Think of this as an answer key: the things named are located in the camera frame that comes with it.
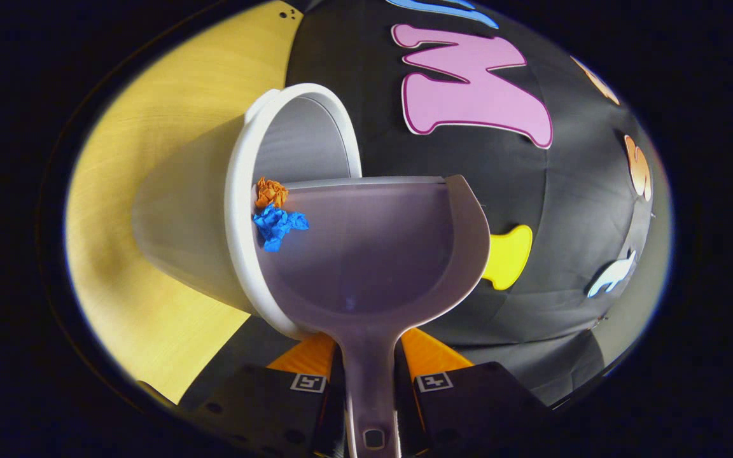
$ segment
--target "pink letter w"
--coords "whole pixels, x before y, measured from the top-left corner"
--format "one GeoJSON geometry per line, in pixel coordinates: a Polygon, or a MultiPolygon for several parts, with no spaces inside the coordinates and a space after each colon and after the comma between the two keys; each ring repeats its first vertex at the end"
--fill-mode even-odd
{"type": "Polygon", "coordinates": [[[403,61],[465,81],[437,81],[417,72],[407,75],[401,99],[405,121],[413,133],[430,134],[437,125],[485,125],[524,134],[539,148],[550,147],[553,124],[545,105],[489,73],[527,64],[509,41],[416,29],[407,24],[393,26],[392,37],[405,48],[421,43],[448,45],[406,55],[403,61]]]}

